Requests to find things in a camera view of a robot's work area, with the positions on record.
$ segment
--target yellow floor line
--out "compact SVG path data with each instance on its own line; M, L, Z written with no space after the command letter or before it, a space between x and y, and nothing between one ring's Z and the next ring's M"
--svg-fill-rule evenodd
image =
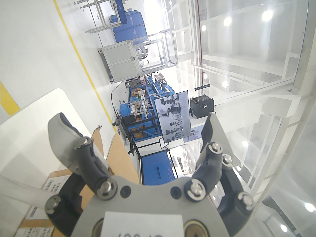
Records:
M3 84L0 82L0 104L4 110L12 116L20 110L18 104L10 96L9 92L5 89Z
M91 83L91 85L92 85L92 87L93 87L93 89L94 89L94 91L95 91L95 93L96 93L96 95L97 95L97 97L98 97L98 99L99 99L99 101L100 101L100 103L101 103L101 105L102 105L104 111L105 111L105 114L106 114L107 118L109 119L109 122L112 124L112 120L111 120L111 118L110 118L108 112L106 111L106 108L105 108L105 106L104 106L104 104L103 104L103 102L102 102L102 100L101 100L101 98L100 98L100 95L99 95L99 93L98 93L98 91L97 91L95 85L94 85L93 82L92 82L92 79L91 79L91 77L90 77L90 75L89 75L89 73L88 73L88 71L87 71L87 68L85 67L85 65L84 65L84 63L83 63L83 61L82 61L82 59L81 59L81 56L80 56L80 54L79 54L79 52L78 52L78 50L77 50L77 47L76 47L76 45L75 45L75 43L74 43L74 40L72 39L72 37L71 37L71 35L70 35L70 33L69 33L68 27L67 27L67 25L66 25L66 23L65 23L65 21L64 21L64 19L63 19L63 17L62 17L62 14L61 14L61 12L60 12L60 9L59 9L59 7L58 7L58 4L57 4L56 0L53 0L53 2L54 2L54 4L55 4L55 7L56 7L56 10L57 10L58 15L59 15L59 17L60 17L60 20L61 20L61 22L62 22L62 25L63 25L63 27L64 27L65 30L66 30L66 33L67 33L67 35L68 35L68 38L69 38L69 40L70 40L70 42L71 42L71 44L72 44L72 46L73 46L73 48L74 48L74 50L75 50L75 52L76 52L76 54L77 54L77 57L78 57L78 59L79 59L81 65L82 65L82 67L83 67L83 69L84 69L84 72L86 73L86 75L87 75L87 77L88 77L88 79L89 79L89 81L90 81L90 83Z

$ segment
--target barcode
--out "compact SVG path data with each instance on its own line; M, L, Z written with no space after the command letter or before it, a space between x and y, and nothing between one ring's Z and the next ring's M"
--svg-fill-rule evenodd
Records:
M57 191L58 191L59 186L60 186L60 183L58 183L58 184L56 185L56 188L55 188L54 192L57 192Z
M56 187L56 184L53 185L51 192L54 192L55 187Z
M45 191L47 191L49 189L49 187L51 186L52 182L54 181L54 179L51 179L48 183L48 185L46 185Z
M31 214L30 214L30 217L33 217L33 216L34 216L36 210L37 210L37 207L34 207L33 211L32 211Z

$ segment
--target monitor screen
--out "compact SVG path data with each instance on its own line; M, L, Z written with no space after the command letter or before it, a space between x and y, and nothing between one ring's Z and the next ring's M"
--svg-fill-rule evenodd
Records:
M188 91L155 99L155 106L165 143L191 135Z

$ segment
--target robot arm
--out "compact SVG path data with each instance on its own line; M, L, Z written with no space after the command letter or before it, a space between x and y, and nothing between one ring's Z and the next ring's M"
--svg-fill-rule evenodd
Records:
M203 148L192 178L157 186L136 185L111 175L93 141L77 133L63 114L53 117L48 128L53 152L73 172L45 206L53 224L66 236L99 237L101 232L107 236L102 226L105 212L112 211L181 215L185 237L228 237L240 231L254 208L232 170L232 150L214 113L202 130ZM219 180L225 197L216 209L208 194ZM82 211L79 193L85 184L95 195Z

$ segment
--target blue machine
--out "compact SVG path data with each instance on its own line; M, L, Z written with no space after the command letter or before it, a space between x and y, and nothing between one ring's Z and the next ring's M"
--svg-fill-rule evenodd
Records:
M162 185L175 179L167 152L159 152L141 159L144 185Z
M116 5L118 7L118 15L119 15L119 17L121 19L121 23L122 24L126 24L127 23L127 18L126 18L126 14L125 14L125 11L124 11L123 1L122 0L114 0L114 1L116 2Z
M127 23L118 27L113 28L115 40L117 43L125 40L133 40L139 37L147 36L144 20L139 11L125 12ZM111 22L118 21L116 15L111 16ZM147 41L147 38L136 41L135 44L143 43Z
M173 95L175 93L174 90L165 83L165 81L158 81L156 80L155 77L148 77L148 82L146 85L130 89L129 102L125 104L121 104L120 106L119 111L122 116L131 115L129 104L131 102L141 100L138 96L133 96L133 93L132 93L134 90L137 90L138 88L143 89L146 92L146 99L149 101L149 109L148 109L149 114L147 115L148 119L146 119L145 114L141 114L141 118L144 122L138 121L137 125L133 125L133 123L128 125L129 131L133 131L133 129L134 130L144 129L142 131L142 138L136 138L133 135L135 142L162 135L154 100L156 98L162 98L165 96Z

